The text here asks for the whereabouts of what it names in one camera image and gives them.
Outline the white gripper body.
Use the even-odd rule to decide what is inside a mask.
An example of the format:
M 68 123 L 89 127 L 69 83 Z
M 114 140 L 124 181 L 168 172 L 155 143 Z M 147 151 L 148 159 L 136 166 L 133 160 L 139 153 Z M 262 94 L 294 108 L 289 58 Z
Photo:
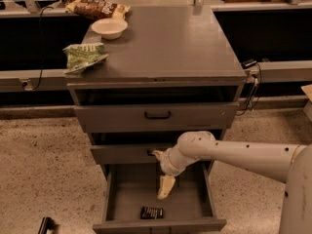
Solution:
M 185 156 L 177 147 L 168 148 L 159 157 L 161 170 L 167 176 L 179 176 L 189 165 L 198 160 L 198 157 Z

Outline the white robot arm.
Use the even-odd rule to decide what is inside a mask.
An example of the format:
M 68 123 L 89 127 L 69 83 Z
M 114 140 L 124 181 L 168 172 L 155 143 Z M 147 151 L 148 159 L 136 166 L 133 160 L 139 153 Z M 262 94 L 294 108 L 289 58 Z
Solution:
M 174 146 L 152 154 L 163 172 L 160 199 L 169 196 L 187 166 L 217 160 L 283 182 L 279 234 L 312 234 L 312 145 L 224 141 L 200 131 L 186 132 Z

